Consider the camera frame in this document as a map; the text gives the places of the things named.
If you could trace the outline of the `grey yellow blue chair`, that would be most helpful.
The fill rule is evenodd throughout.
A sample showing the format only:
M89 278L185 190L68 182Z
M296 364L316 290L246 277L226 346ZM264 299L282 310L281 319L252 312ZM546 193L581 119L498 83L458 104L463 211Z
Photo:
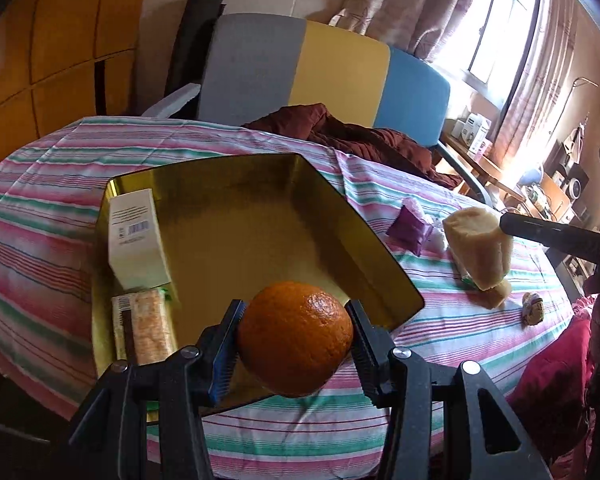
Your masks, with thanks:
M355 32L274 14L228 14L213 25L199 84L145 110L239 126L287 105L322 103L347 124L396 130L445 159L476 199L491 196L441 142L450 84L419 58Z

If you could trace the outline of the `purple snack packet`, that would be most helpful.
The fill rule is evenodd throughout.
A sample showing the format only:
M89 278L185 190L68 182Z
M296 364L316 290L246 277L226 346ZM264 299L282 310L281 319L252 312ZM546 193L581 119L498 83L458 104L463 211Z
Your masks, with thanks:
M415 202L404 202L392 225L387 230L388 237L394 238L419 257L432 231L432 223Z

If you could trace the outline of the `green wrapped cracker pack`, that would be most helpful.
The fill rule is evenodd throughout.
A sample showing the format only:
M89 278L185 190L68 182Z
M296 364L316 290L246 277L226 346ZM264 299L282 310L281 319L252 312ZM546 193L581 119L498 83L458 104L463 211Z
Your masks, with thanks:
M118 360L145 365L161 362L175 352L170 302L171 296L163 287L111 299Z

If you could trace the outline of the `striped pink green tablecloth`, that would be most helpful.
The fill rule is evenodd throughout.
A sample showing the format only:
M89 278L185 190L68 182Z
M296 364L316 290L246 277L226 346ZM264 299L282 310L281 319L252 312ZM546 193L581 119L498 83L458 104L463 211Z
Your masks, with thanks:
M378 234L407 196L436 219L470 205L411 174L273 133L177 119L81 119L0 162L0 371L62 417L94 385L92 240L111 178L169 162L273 152L306 156ZM393 255L426 301L396 331L396 343L435 363L477 361L504 392L572 318L538 244L515 244L512 296L496 310L474 303L450 259L402 248ZM543 299L544 320L535 326L521 319L526 292ZM314 396L273 396L204 420L213 470L231 479L363 478L378 465L386 428L386 414L370 404L350 366Z

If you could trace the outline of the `wooden wardrobe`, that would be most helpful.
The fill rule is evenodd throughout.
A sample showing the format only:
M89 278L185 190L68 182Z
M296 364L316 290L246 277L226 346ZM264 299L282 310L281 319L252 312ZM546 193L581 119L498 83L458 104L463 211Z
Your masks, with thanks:
M0 16L0 161L132 106L143 0L12 0Z

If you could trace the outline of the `black rolled mat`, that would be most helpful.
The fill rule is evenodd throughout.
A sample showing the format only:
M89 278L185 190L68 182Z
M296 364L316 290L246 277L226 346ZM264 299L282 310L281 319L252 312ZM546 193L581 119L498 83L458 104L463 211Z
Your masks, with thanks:
M174 40L164 95L186 84L200 84L204 76L215 24L224 0L187 0Z

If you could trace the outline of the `cream bread packet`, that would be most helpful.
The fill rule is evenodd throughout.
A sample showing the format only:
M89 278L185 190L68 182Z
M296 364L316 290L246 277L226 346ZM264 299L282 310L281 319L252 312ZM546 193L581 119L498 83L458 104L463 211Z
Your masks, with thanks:
M500 217L492 209L455 211L442 226L449 248L478 289L491 289L504 280L510 270L514 240L501 229Z

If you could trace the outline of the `orange tangerine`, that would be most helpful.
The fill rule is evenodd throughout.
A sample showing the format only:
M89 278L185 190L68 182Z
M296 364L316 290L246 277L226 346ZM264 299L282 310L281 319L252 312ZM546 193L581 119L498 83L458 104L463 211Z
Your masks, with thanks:
M353 326L343 304L314 285L278 282L245 308L238 350L244 367L278 396L321 389L347 357Z

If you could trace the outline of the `small figurine toy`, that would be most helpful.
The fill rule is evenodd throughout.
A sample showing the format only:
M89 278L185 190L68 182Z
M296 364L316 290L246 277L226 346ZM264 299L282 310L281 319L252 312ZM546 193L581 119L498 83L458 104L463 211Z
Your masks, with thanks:
M522 297L521 319L525 326L535 326L544 320L543 299L536 292L526 292Z

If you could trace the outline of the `white medicine box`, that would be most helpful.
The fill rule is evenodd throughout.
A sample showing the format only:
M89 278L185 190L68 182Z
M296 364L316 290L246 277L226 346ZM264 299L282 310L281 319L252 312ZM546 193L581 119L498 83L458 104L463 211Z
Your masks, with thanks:
M123 290L134 292L170 283L150 188L110 200L108 262Z

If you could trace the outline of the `wooden desk by window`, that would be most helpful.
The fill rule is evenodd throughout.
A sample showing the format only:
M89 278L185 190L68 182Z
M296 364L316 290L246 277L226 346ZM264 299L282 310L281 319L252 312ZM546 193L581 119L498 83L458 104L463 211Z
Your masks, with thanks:
M509 208L534 218L584 226L573 208L574 200L550 177L542 174L539 183L518 185L486 156L471 155L468 148L449 133L442 133L441 142L460 158L483 184L498 190L498 198Z

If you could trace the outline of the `dark red garment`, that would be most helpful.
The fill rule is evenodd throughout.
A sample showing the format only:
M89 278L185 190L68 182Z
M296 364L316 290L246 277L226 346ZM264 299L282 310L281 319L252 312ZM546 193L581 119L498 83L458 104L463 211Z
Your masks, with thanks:
M430 149L402 132L340 122L322 103L283 106L276 112L248 122L244 128L336 148L344 154L378 162L448 190L454 190L462 182L457 174L437 172Z

